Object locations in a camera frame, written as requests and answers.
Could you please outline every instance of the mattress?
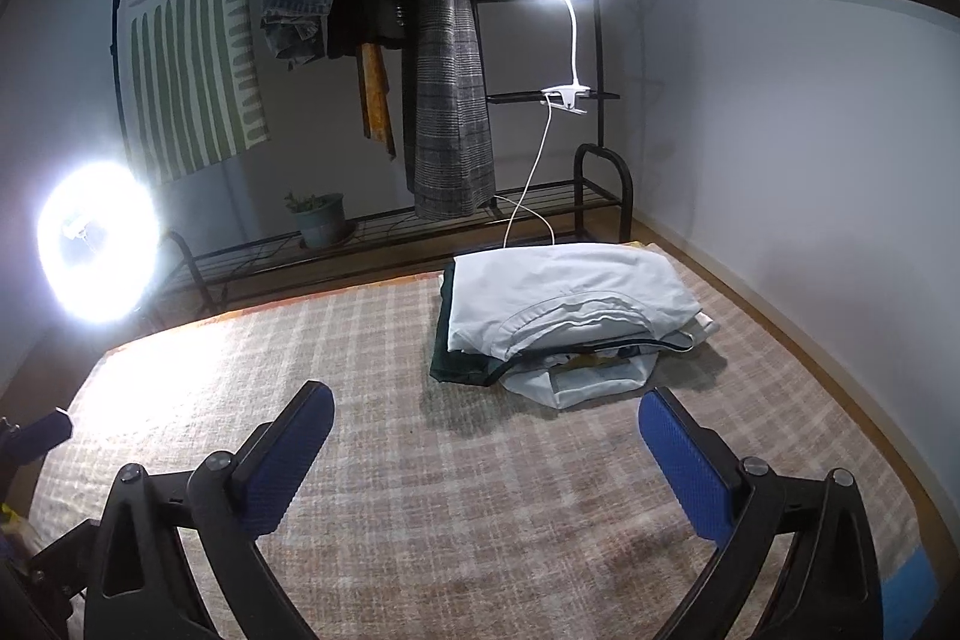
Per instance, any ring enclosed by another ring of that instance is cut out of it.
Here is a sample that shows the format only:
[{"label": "mattress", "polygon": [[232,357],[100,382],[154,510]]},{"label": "mattress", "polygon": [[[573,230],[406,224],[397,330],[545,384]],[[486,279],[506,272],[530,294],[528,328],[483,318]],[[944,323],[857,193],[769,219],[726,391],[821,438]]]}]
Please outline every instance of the mattress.
[{"label": "mattress", "polygon": [[[920,544],[894,470],[795,357],[676,266],[721,330],[662,356],[651,383],[781,475],[850,469],[891,576]],[[238,448],[316,379],[336,399],[333,431],[258,545],[318,636],[652,636],[712,545],[638,437],[637,394],[557,411],[436,383],[439,287],[430,273],[310,295],[107,354],[70,407],[73,438],[46,459],[32,523],[53,539],[99,517],[128,461],[157,474]],[[778,538],[731,636],[749,634],[787,545]],[[195,533],[184,546],[219,631],[242,637]]]}]

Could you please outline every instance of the white cable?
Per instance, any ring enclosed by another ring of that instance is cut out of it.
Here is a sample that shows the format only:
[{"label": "white cable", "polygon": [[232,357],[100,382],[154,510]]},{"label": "white cable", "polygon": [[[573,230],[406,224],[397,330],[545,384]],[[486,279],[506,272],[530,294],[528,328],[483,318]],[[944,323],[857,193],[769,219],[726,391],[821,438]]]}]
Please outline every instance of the white cable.
[{"label": "white cable", "polygon": [[573,11],[573,3],[566,1],[566,8],[570,10],[570,25],[573,26],[573,38],[570,42],[570,71],[573,72],[573,84],[579,85],[580,78],[577,76],[577,15]]},{"label": "white cable", "polygon": [[507,239],[510,238],[510,229],[514,225],[514,218],[517,217],[517,211],[523,206],[523,199],[525,198],[527,191],[530,189],[530,183],[534,178],[534,172],[536,171],[536,165],[539,164],[539,159],[541,155],[544,154],[544,145],[546,144],[546,135],[550,131],[550,121],[553,119],[553,102],[550,101],[550,97],[546,95],[546,126],[544,126],[544,138],[541,139],[541,147],[536,151],[536,159],[534,160],[534,165],[531,167],[530,176],[527,177],[527,184],[523,186],[523,193],[520,194],[520,201],[515,202],[514,213],[510,215],[510,220],[507,222],[507,231],[503,235],[503,247],[507,247]]},{"label": "white cable", "polygon": [[506,196],[494,196],[494,198],[495,198],[495,199],[500,199],[501,201],[506,201],[507,203],[512,204],[512,205],[514,205],[515,207],[520,207],[521,210],[525,210],[526,212],[530,213],[531,215],[536,215],[537,218],[539,218],[540,220],[542,220],[542,221],[544,222],[544,226],[546,226],[546,227],[547,227],[547,230],[550,232],[550,244],[556,244],[556,243],[557,243],[557,235],[555,235],[555,234],[553,233],[553,226],[550,225],[550,221],[549,221],[549,220],[546,220],[546,218],[544,218],[543,215],[541,215],[541,214],[538,213],[538,212],[534,212],[534,211],[531,210],[529,207],[524,207],[522,204],[517,204],[517,202],[513,201],[512,199],[507,199]]}]

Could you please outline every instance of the screw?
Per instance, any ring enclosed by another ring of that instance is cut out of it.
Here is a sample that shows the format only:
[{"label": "screw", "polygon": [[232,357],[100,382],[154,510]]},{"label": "screw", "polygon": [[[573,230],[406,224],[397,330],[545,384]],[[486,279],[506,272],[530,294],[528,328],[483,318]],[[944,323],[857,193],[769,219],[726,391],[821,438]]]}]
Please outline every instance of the screw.
[{"label": "screw", "polygon": [[853,475],[842,468],[833,471],[833,480],[836,480],[844,488],[850,488],[853,485]]},{"label": "screw", "polygon": [[140,465],[127,464],[120,470],[120,482],[134,482],[140,479]]},{"label": "screw", "polygon": [[766,461],[763,461],[762,458],[757,458],[756,456],[747,456],[743,459],[743,468],[750,475],[755,475],[761,477],[766,475],[770,471],[770,465]]},{"label": "screw", "polygon": [[219,472],[222,469],[227,469],[232,461],[233,453],[229,453],[229,451],[215,451],[214,453],[210,453],[210,455],[203,460],[203,463],[206,464],[206,468],[211,472]]}]

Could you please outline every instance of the bed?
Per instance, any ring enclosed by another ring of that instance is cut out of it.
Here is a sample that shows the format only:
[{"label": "bed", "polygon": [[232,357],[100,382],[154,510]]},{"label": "bed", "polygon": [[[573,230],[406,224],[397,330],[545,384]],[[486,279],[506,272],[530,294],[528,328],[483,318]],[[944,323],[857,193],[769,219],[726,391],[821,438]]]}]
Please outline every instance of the bed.
[{"label": "bed", "polygon": [[[674,263],[722,328],[662,357],[651,382],[738,456],[784,475],[853,471],[889,578],[920,545],[893,468],[790,352]],[[99,517],[128,461],[159,473],[236,449],[317,379],[336,399],[333,432],[258,544],[318,636],[652,636],[712,545],[637,435],[637,394],[558,413],[498,387],[436,383],[439,285],[429,273],[304,296],[107,354],[70,407],[73,438],[43,467],[32,523],[53,539]],[[184,545],[219,631],[242,637],[199,540],[184,533]],[[786,546],[778,538],[731,636],[749,634]]]}]

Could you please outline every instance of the green striped blanket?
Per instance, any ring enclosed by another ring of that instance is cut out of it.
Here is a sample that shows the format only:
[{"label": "green striped blanket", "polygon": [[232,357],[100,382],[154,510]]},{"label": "green striped blanket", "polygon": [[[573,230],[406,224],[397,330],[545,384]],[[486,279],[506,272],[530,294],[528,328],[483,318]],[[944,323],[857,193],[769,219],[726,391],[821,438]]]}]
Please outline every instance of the green striped blanket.
[{"label": "green striped blanket", "polygon": [[268,138],[248,0],[123,0],[121,12],[123,101],[147,180],[176,180]]}]

